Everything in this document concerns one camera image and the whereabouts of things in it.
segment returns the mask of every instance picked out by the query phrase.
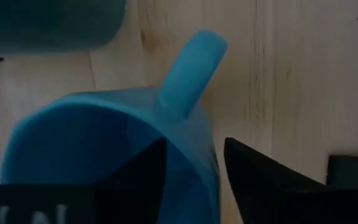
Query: mug handle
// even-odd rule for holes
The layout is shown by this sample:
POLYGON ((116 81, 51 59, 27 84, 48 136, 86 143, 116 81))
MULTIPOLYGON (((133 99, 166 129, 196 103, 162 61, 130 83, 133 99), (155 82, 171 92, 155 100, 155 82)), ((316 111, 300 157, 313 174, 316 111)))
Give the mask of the mug handle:
POLYGON ((187 118, 204 92, 227 49, 217 33, 201 30, 181 49, 158 93, 164 110, 187 118))

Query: wood grain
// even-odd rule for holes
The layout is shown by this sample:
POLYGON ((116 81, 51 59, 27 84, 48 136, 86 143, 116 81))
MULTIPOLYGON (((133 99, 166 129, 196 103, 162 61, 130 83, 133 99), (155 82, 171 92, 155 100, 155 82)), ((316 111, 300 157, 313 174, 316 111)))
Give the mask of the wood grain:
POLYGON ((147 86, 137 15, 137 2, 128 1, 117 36, 107 46, 91 52, 97 90, 147 86))
POLYGON ((324 182, 329 154, 358 154, 358 1, 275 8, 273 158, 324 182))
POLYGON ((0 63, 0 163, 18 119, 68 93, 94 89, 88 56, 29 55, 0 63))

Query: teal container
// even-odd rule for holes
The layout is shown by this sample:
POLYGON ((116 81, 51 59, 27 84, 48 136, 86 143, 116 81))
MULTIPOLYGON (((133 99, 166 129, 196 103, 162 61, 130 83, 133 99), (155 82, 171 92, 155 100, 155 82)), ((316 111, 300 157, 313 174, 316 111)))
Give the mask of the teal container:
POLYGON ((125 8, 126 0, 0 0, 0 57, 103 46, 125 8))
POLYGON ((181 50, 161 88, 74 93, 28 116, 12 132, 1 183, 92 184, 165 137, 158 222, 218 224, 219 169, 198 100, 225 51, 226 41, 204 30, 181 50))

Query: light wood tabletop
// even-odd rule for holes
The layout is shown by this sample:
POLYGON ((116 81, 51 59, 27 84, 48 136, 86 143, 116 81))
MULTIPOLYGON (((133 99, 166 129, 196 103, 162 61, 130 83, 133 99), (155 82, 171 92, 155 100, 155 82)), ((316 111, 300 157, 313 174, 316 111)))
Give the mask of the light wood tabletop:
POLYGON ((219 158, 222 223, 241 223, 225 137, 320 182, 329 154, 358 153, 358 0, 128 0, 118 35, 101 49, 0 63, 0 163, 18 119, 68 93, 158 85, 200 29, 228 41, 201 99, 219 158))

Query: wooden table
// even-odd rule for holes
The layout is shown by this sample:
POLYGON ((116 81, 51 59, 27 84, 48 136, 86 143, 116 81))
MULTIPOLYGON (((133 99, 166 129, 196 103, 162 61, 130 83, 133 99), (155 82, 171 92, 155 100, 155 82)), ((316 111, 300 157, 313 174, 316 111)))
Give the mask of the wooden table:
POLYGON ((223 223, 241 222, 226 136, 321 182, 328 154, 358 153, 358 0, 128 0, 121 30, 102 49, 0 63, 0 164, 19 118, 71 92, 158 85, 201 28, 229 44, 201 100, 213 123, 223 223))

